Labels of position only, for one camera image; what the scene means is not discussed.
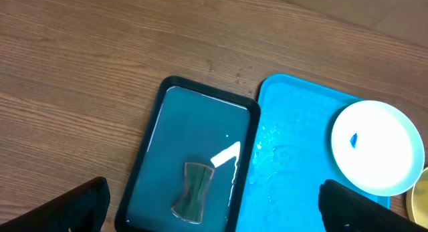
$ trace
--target wood grain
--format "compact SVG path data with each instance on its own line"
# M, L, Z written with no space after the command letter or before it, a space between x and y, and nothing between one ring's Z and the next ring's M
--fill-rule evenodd
M427 70L428 49L279 0L0 0L0 223L104 176L113 231L169 75L254 98L292 74L388 102L427 141Z

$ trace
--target blue tray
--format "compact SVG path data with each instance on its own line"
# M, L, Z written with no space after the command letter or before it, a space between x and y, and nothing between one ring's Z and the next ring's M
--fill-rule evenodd
M325 231L318 193L326 179L390 208L390 197L356 188L340 172L330 149L337 115L361 100L284 74L265 80L237 231Z

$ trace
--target yellow bowl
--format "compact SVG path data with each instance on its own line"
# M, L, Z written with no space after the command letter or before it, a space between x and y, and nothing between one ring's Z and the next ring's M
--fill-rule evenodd
M407 192L406 207L410 220L428 229L428 168Z

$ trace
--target bowl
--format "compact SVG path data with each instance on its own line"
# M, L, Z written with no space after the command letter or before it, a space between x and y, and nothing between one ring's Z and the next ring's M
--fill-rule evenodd
M401 111L378 101L345 108L333 125L334 159L355 186L378 196L409 190L425 161L421 136Z
M428 168L416 185L407 192L406 207L409 219L428 229Z

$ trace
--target black tray rim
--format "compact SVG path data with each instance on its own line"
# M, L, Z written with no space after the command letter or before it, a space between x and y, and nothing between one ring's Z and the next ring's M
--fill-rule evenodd
M122 200L119 204L118 211L116 213L116 218L114 220L114 226L117 232L154 232L146 229L138 229L131 227L126 222L126 211L128 210L129 200L134 190L134 185L138 172L140 171L142 162L148 144L150 142L151 134L153 133L154 126L156 124L156 119L158 113L161 109L163 98L169 88L172 87L181 87L194 92L204 94L213 98L217 98L226 102L231 102L246 108L250 113L249 126L247 130L247 136L245 138L245 144L243 146L243 152L241 157L241 163L239 165L239 170L237 173L237 179L235 183L235 189L233 191L232 200L229 210L229 218L227 220L225 232L233 232L236 230L237 220L239 216L239 210L241 207L242 196L244 192L245 180L247 178L249 164L251 162L251 154L254 146L255 136L257 133L257 128L259 125L259 119L261 116L261 109L259 104L248 97L240 96L231 92L226 92L193 80L182 78L179 76L169 76L165 78L159 86L158 93L156 95L156 100L154 101L154 106L150 115L150 120L148 121L146 131L142 138L140 149L136 157L132 172L129 176L128 183L126 185Z

